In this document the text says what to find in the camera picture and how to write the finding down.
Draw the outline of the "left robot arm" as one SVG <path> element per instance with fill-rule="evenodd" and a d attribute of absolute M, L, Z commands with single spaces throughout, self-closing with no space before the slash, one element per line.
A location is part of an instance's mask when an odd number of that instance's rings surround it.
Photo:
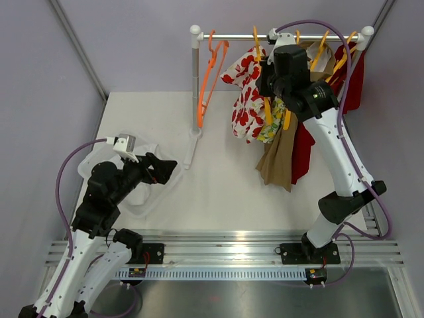
<path fill-rule="evenodd" d="M 122 168 L 110 161 L 95 165 L 59 265 L 40 298 L 23 307 L 19 317 L 87 317 L 113 274 L 144 256 L 142 236 L 121 229 L 106 253 L 94 266 L 90 264 L 121 214 L 119 204 L 139 184 L 166 184 L 177 165 L 151 152 L 135 161 L 124 160 Z"/>

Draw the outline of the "yellow hanger of poppy skirt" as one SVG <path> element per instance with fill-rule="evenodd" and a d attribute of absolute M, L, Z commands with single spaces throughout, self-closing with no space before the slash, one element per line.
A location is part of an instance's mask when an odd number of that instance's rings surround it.
<path fill-rule="evenodd" d="M 260 74 L 262 74 L 262 66 L 260 65 L 260 62 L 262 60 L 262 56 L 261 56 L 261 49 L 260 49 L 260 43 L 259 43 L 259 39 L 258 39 L 258 31 L 256 26 L 253 26 L 253 38 L 254 38 L 254 45 L 255 45 L 255 50 L 256 50 L 256 61 L 258 63 L 258 69 Z M 268 100 L 267 97 L 263 97 L 263 101 L 264 101 L 264 113 L 265 113 L 265 118 L 266 118 L 266 124 L 267 125 L 271 125 L 272 124 L 272 114 L 271 114 L 271 106 L 270 106 L 270 102 Z"/>

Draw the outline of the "white skirt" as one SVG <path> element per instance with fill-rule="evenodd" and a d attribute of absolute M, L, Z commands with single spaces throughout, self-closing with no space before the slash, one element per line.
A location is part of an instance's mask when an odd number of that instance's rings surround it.
<path fill-rule="evenodd" d="M 114 156 L 110 159 L 118 169 L 123 168 L 123 161 L 118 153 L 113 149 Z M 137 146 L 133 153 L 138 156 L 144 156 L 147 152 L 151 152 L 155 155 L 158 154 L 159 146 L 154 143 L 143 144 L 141 146 Z M 137 185 L 135 189 L 133 189 L 123 200 L 123 203 L 129 206 L 139 206 L 144 205 L 151 194 L 151 186 L 145 183 L 140 183 Z"/>

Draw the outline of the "lemon print skirt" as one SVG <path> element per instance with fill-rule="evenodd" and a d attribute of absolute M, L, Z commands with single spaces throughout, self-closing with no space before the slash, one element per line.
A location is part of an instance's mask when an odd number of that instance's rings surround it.
<path fill-rule="evenodd" d="M 277 132 L 279 131 L 280 127 L 282 126 L 284 122 L 284 112 L 285 112 L 286 106 L 280 98 L 277 98 L 277 97 L 274 97 L 272 99 L 270 97 L 267 97 L 267 98 L 271 106 L 272 124 L 267 125 L 266 118 L 265 118 L 265 123 L 259 132 L 257 140 L 259 140 L 260 142 L 269 144 L 273 142 L 274 138 L 277 135 Z"/>

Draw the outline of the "red poppy skirt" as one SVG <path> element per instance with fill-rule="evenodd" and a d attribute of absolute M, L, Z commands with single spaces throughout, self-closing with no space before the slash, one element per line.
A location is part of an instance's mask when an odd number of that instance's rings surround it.
<path fill-rule="evenodd" d="M 225 84 L 240 89 L 233 103 L 231 130 L 235 137 L 245 140 L 248 144 L 258 138 L 266 123 L 264 98 L 256 86 L 259 75 L 260 65 L 254 47 L 246 51 L 221 74 Z"/>

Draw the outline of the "yellow hanger of lemon skirt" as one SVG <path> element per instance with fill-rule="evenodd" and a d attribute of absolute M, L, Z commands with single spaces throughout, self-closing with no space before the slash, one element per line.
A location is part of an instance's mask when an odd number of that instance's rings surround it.
<path fill-rule="evenodd" d="M 298 30 L 295 31 L 295 36 L 292 35 L 295 38 L 295 43 L 299 44 L 299 36 L 300 36 L 300 32 Z M 291 123 L 291 116 L 292 116 L 292 112 L 288 110 L 288 108 L 285 109 L 284 112 L 284 122 L 283 122 L 283 130 L 287 131 L 290 127 L 290 123 Z"/>

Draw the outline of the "yellow hanger of tan skirt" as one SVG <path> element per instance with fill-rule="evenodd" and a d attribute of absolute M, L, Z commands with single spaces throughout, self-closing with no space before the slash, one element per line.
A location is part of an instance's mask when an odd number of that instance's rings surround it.
<path fill-rule="evenodd" d="M 331 57 L 327 52 L 326 39 L 329 35 L 329 30 L 327 30 L 321 38 L 319 44 L 313 44 L 310 46 L 310 53 L 315 53 L 315 56 L 310 61 L 310 70 L 312 72 L 324 72 L 325 67 Z"/>

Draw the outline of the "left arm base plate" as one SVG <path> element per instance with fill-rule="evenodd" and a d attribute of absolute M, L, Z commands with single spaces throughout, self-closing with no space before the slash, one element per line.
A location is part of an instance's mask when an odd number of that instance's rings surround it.
<path fill-rule="evenodd" d="M 163 243 L 144 243 L 133 250 L 129 264 L 163 264 L 165 245 Z"/>

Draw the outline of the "orange hanger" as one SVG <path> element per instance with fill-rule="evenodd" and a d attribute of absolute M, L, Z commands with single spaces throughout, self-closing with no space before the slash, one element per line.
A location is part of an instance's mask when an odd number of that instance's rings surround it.
<path fill-rule="evenodd" d="M 208 39 L 208 50 L 210 52 L 210 58 L 207 63 L 207 68 L 199 92 L 199 100 L 197 102 L 197 123 L 198 127 L 201 129 L 203 128 L 205 114 L 217 85 L 217 81 L 219 79 L 230 46 L 227 40 L 220 40 L 218 41 L 218 44 L 213 46 L 212 42 L 214 35 L 215 30 L 212 30 L 209 33 Z"/>

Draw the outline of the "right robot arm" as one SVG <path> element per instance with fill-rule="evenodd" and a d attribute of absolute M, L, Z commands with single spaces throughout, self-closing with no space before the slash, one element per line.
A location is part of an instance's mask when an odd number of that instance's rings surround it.
<path fill-rule="evenodd" d="M 313 263 L 326 257 L 338 230 L 387 187 L 376 181 L 352 146 L 331 86 L 311 81 L 306 51 L 289 44 L 260 61 L 256 85 L 264 97 L 278 97 L 313 137 L 331 173 L 334 191 L 318 201 L 320 215 L 298 244 L 299 257 Z"/>

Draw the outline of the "tan corduroy skirt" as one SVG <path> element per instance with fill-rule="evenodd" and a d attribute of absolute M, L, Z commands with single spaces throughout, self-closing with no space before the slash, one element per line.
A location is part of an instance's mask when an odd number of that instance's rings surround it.
<path fill-rule="evenodd" d="M 282 94 L 278 98 L 291 111 L 291 123 L 287 131 L 283 130 L 282 124 L 273 142 L 265 147 L 257 168 L 266 185 L 281 186 L 290 192 L 297 124 L 320 119 L 322 113 L 336 107 L 337 102 L 329 84 L 321 79 L 311 81 L 307 52 L 302 46 L 292 44 L 275 49 L 273 65 L 278 77 L 276 87 Z"/>

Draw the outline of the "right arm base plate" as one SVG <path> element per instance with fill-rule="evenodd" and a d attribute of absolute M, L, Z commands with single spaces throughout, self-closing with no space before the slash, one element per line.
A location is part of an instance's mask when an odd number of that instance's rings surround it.
<path fill-rule="evenodd" d="M 282 243 L 277 254 L 284 265 L 338 265 L 341 263 L 338 246 L 330 243 L 323 248 L 307 248 L 302 243 Z"/>

